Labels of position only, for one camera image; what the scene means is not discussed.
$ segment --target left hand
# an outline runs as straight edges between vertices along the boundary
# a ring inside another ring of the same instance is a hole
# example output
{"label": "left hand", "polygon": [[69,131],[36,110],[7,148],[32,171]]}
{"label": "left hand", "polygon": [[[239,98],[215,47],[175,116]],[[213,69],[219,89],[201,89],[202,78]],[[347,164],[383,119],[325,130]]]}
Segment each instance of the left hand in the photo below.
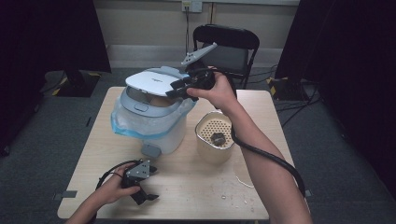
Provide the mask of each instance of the left hand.
{"label": "left hand", "polygon": [[97,189],[92,195],[97,197],[102,204],[114,203],[119,198],[135,194],[140,190],[139,186],[133,186],[128,189],[123,189],[121,187],[121,180],[124,171],[133,163],[128,163],[120,166],[116,169],[115,174],[113,174],[99,189]]}

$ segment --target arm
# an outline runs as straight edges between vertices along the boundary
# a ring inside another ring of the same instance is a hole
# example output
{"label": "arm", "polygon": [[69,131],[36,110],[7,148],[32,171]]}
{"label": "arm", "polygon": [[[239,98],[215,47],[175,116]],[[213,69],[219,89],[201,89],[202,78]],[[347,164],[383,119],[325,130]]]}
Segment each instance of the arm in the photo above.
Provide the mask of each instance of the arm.
{"label": "arm", "polygon": [[[283,158],[277,147],[257,127],[242,107],[222,74],[215,74],[216,84],[210,91],[187,89],[187,94],[206,98],[221,109],[233,124],[236,136],[243,142]],[[292,175],[254,152],[242,148],[247,169],[255,189],[266,207],[272,223],[312,223],[306,202]]]}
{"label": "arm", "polygon": [[105,204],[114,203],[123,196],[137,193],[140,187],[123,189],[120,186],[123,171],[131,164],[125,164],[116,170],[107,182],[92,193],[66,221],[66,223],[88,223],[95,213]]}

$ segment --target controller cable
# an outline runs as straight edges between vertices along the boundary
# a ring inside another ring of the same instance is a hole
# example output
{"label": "controller cable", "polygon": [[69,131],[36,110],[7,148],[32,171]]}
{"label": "controller cable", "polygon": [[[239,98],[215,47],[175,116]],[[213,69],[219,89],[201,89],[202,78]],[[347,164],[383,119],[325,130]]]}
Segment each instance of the controller cable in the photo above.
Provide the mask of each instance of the controller cable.
{"label": "controller cable", "polygon": [[[230,82],[230,85],[231,85],[231,87],[233,89],[233,93],[234,93],[235,97],[237,98],[236,87],[235,87],[235,85],[233,83],[233,80],[232,80],[232,78],[238,77],[237,74],[234,74],[234,73],[231,73],[231,72],[227,72],[227,71],[223,71],[222,69],[218,69],[218,68],[197,68],[197,69],[193,69],[193,70],[188,71],[188,73],[189,73],[189,75],[195,75],[195,76],[192,76],[191,78],[198,77],[198,78],[203,78],[205,81],[208,81],[210,75],[209,74],[204,74],[203,75],[202,73],[203,72],[210,72],[210,71],[212,72],[211,75],[213,75],[213,72],[220,72],[223,75],[225,75],[228,78],[228,81]],[[232,137],[233,141],[237,145],[239,145],[240,147],[246,148],[246,149],[248,149],[248,150],[250,150],[252,152],[255,152],[255,153],[257,153],[257,154],[259,154],[259,155],[271,160],[271,161],[274,161],[275,163],[279,164],[281,167],[283,167],[287,171],[289,171],[289,173],[294,177],[294,179],[295,179],[295,181],[297,183],[299,191],[301,192],[301,194],[305,198],[304,181],[301,178],[301,176],[298,173],[298,171],[292,165],[290,165],[288,162],[286,162],[285,160],[279,158],[276,155],[273,155],[273,154],[271,154],[271,153],[269,153],[267,151],[264,151],[264,150],[259,149],[257,147],[251,146],[251,145],[249,145],[247,143],[244,143],[243,141],[241,141],[239,138],[236,137],[235,130],[233,129],[233,126],[231,127],[231,137]]]}
{"label": "controller cable", "polygon": [[[98,182],[98,184],[96,185],[96,189],[95,189],[95,190],[99,189],[99,188],[103,185],[103,182],[105,182],[106,178],[107,178],[109,175],[111,175],[111,174],[113,174],[113,175],[118,175],[119,177],[122,178],[121,175],[119,175],[119,174],[117,174],[117,173],[115,173],[115,172],[113,172],[113,171],[116,170],[117,168],[119,168],[119,167],[122,166],[122,165],[125,165],[125,164],[128,164],[128,163],[132,163],[132,162],[137,162],[137,161],[124,161],[124,162],[122,162],[122,163],[120,163],[120,164],[114,166],[113,168],[111,168],[111,169],[108,170],[107,172],[105,172],[105,173],[102,175],[102,177],[99,178],[99,182]],[[96,220],[96,216],[97,216],[97,213],[95,213],[95,214],[93,215],[93,217],[88,221],[88,224],[93,224],[93,223],[95,222],[95,220]]]}
{"label": "controller cable", "polygon": [[231,127],[231,138],[233,139],[233,141],[239,145],[240,147],[246,148],[252,152],[255,152],[261,156],[264,156],[267,159],[270,159],[271,161],[274,161],[275,163],[279,164],[280,166],[282,166],[283,168],[285,168],[287,171],[289,171],[289,173],[291,173],[291,175],[294,176],[294,179],[297,182],[297,186],[301,192],[301,194],[303,195],[303,197],[305,198],[305,185],[304,185],[304,181],[301,178],[300,174],[298,173],[298,171],[292,166],[290,165],[288,162],[286,162],[285,160],[282,160],[281,158],[279,158],[278,156],[271,154],[267,151],[264,151],[262,149],[259,149],[257,147],[253,147],[247,143],[242,142],[239,138],[236,137],[235,134],[235,130],[233,129],[233,126]]}

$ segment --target perforated basket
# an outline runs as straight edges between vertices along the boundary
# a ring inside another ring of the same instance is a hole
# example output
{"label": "perforated basket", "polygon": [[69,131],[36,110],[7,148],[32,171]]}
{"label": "perforated basket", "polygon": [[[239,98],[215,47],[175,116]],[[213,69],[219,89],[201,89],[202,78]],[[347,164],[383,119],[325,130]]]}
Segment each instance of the perforated basket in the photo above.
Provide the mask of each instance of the perforated basket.
{"label": "perforated basket", "polygon": [[[210,163],[223,163],[230,159],[233,139],[231,138],[231,122],[219,111],[206,114],[195,127],[197,136],[197,151],[204,161]],[[223,133],[225,143],[215,146],[212,143],[213,133]]]}

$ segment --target dark backdrop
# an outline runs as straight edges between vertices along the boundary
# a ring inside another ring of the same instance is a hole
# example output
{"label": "dark backdrop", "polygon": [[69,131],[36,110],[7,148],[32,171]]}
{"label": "dark backdrop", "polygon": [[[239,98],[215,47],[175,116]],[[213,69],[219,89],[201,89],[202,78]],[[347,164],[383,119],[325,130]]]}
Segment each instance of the dark backdrop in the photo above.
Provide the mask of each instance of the dark backdrop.
{"label": "dark backdrop", "polygon": [[346,137],[396,198],[396,3],[302,0],[276,77],[320,82]]}
{"label": "dark backdrop", "polygon": [[34,112],[48,71],[111,72],[92,0],[2,1],[0,154]]}

